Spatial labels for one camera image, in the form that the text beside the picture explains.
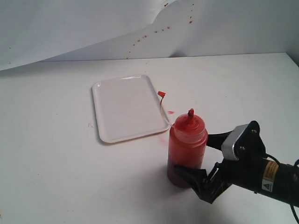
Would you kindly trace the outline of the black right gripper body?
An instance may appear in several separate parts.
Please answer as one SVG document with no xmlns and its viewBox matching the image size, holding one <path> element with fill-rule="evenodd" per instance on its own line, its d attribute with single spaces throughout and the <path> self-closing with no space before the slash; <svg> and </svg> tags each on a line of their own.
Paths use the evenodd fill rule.
<svg viewBox="0 0 299 224">
<path fill-rule="evenodd" d="M 213 203 L 231 185 L 254 192 L 261 190 L 266 150 L 257 121 L 235 127 L 218 150 L 223 160 L 207 176 L 204 201 Z"/>
</svg>

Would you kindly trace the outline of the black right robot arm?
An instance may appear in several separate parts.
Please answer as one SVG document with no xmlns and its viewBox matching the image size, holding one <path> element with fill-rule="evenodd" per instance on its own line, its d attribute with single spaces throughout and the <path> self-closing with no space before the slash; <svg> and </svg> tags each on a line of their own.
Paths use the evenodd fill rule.
<svg viewBox="0 0 299 224">
<path fill-rule="evenodd" d="M 213 203 L 227 188 L 236 185 L 275 200 L 299 205 L 299 167 L 283 164 L 266 153 L 257 121 L 236 126 L 227 133 L 210 134 L 207 146 L 222 152 L 223 160 L 210 173 L 175 165 L 175 173 L 197 194 Z"/>
</svg>

